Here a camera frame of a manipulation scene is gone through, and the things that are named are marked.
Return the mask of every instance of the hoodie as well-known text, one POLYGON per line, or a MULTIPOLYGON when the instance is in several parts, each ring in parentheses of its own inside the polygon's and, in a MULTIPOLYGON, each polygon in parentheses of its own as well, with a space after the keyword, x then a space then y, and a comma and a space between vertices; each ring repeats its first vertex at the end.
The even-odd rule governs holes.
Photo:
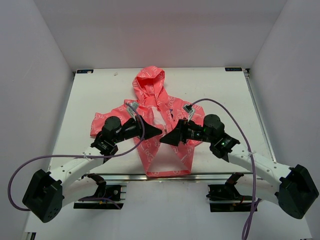
MULTIPOLYGON (((96 113, 91 124, 91 136, 96 136, 101 131, 105 120, 110 116, 120 118, 124 124, 131 116, 127 112, 125 103, 137 102, 137 112, 150 125, 162 130, 162 135, 144 140, 137 151, 140 156, 144 171, 149 177, 181 176, 191 173, 195 147, 201 142, 189 140, 185 145, 171 146, 160 143, 166 133, 169 133, 178 123, 179 119, 188 118, 188 113, 183 109, 185 104, 190 104, 180 98, 169 96, 164 88, 165 71, 156 66, 148 66, 137 74, 132 86, 137 97, 136 100, 125 99, 124 104, 114 108, 109 113, 96 113)), ((205 113, 202 107, 194 105, 195 113, 192 117, 198 125, 203 125, 205 113)))

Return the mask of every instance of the hood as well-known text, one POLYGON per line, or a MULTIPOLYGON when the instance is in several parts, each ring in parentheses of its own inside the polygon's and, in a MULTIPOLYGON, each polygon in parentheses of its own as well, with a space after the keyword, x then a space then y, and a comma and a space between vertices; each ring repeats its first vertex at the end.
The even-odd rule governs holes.
POLYGON ((145 99, 158 99, 161 93, 166 93, 164 88, 165 71, 156 66, 148 66, 137 74, 132 82, 132 86, 138 101, 145 99))

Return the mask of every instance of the clothing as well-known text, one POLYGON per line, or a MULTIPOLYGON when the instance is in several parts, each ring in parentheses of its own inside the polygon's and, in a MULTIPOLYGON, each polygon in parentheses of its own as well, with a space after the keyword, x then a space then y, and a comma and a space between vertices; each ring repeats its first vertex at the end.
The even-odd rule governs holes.
MULTIPOLYGON (((148 66, 138 73, 132 82, 137 100, 125 99, 124 103, 139 103, 137 112, 150 125, 162 130, 162 135, 144 140, 137 151, 142 161, 145 173, 149 177, 180 176, 191 173, 195 146, 201 142, 189 140, 178 147, 161 144, 159 139, 174 129, 179 119, 188 118, 183 109, 190 104, 180 98, 169 96, 164 88, 165 71, 156 66, 148 66)), ((202 107, 194 105, 195 114, 192 117, 198 125, 203 125, 205 113, 202 107)), ((96 136, 110 116, 117 116, 124 124, 131 116, 127 106, 121 105, 109 113, 96 113, 91 124, 91 136, 96 136)))

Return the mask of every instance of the cable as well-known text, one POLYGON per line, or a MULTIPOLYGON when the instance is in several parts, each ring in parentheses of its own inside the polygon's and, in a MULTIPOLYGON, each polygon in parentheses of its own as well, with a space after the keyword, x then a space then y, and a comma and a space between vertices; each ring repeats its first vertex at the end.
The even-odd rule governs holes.
MULTIPOLYGON (((236 125, 236 127, 239 129, 246 145, 247 145, 247 148, 248 148, 248 151, 249 153, 252 152, 251 150, 251 147, 250 147, 250 144, 249 144, 249 141, 244 133, 244 131, 241 129, 240 125, 238 124, 238 122, 236 121, 236 119, 232 116, 232 114, 229 112, 229 110, 223 106, 220 102, 216 101, 216 100, 213 100, 213 99, 210 99, 210 98, 202 98, 202 99, 199 99, 197 101, 195 101, 194 103, 191 103, 191 106, 199 103, 199 102, 202 102, 202 101, 209 101, 209 102, 213 102, 215 104, 218 104, 220 107, 223 108, 223 110, 226 111, 226 113, 230 116, 230 118, 233 120, 234 124, 236 125)), ((257 174, 256 174, 256 166, 255 166, 255 159, 254 159, 254 156, 253 154, 250 154, 250 158, 251 158, 251 164, 252 164, 252 175, 253 175, 253 188, 252 188, 252 202, 251 202, 251 208, 250 208, 250 213, 249 213, 249 216, 243 226, 243 230, 242 230, 242 240, 246 240, 248 238, 248 235, 249 235, 249 231, 250 231, 250 227, 251 227, 251 222, 252 222, 252 218, 253 218, 253 215, 255 213, 255 209, 257 209, 258 207, 258 204, 259 204, 259 200, 256 202, 255 204, 255 200, 256 200, 256 188, 257 188, 257 174)))
POLYGON ((111 200, 108 197, 90 197, 90 196, 86 196, 83 198, 80 198, 79 201, 96 201, 96 200, 106 200, 110 203, 113 203, 118 209, 121 209, 121 207, 113 200, 111 200))
MULTIPOLYGON (((142 136, 140 138, 140 141, 131 149, 129 149, 128 151, 125 151, 123 153, 120 153, 120 154, 117 154, 117 155, 110 155, 110 156, 102 156, 102 155, 99 155, 99 156, 95 156, 95 155, 86 155, 87 158, 90 158, 90 159, 108 159, 108 158, 116 158, 116 157, 120 157, 120 156, 123 156, 123 155, 126 155, 130 152, 132 152, 133 150, 135 150, 141 143, 142 141, 144 140, 145 138, 145 133, 146 133, 146 129, 145 129, 145 125, 144 125, 144 122, 141 118, 141 116, 139 115, 139 113, 128 103, 126 103, 126 105, 128 107, 130 107, 134 113, 136 114, 136 116, 138 117, 138 119, 140 120, 140 123, 141 123, 141 126, 142 126, 142 136)), ((20 211, 30 211, 29 208, 22 208, 20 206, 18 206, 13 198, 12 198, 12 195, 11 195, 11 186, 12 186, 12 182, 15 178, 15 176, 17 175, 17 173, 23 168, 25 167, 26 165, 36 161, 36 160, 40 160, 40 159, 47 159, 47 158, 76 158, 76 159, 83 159, 85 158, 84 155, 67 155, 67 154, 59 154, 59 155, 43 155, 43 156, 37 156, 33 159, 30 159, 29 161, 26 161, 25 163, 23 163, 21 166, 19 166, 15 171, 14 173, 12 174, 12 176, 10 177, 10 180, 9 180, 9 183, 8 183, 8 187, 7 187, 7 195, 8 195, 8 199, 9 199, 9 202, 10 204, 20 210, 20 211)))

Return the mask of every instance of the black label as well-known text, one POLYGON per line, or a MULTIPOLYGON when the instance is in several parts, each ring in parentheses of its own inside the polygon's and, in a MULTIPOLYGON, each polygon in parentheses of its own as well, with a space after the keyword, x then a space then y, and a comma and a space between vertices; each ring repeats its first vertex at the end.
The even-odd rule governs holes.
POLYGON ((77 74, 93 74, 93 69, 80 69, 76 71, 77 74))
POLYGON ((241 67, 225 67, 226 72, 242 72, 241 67))

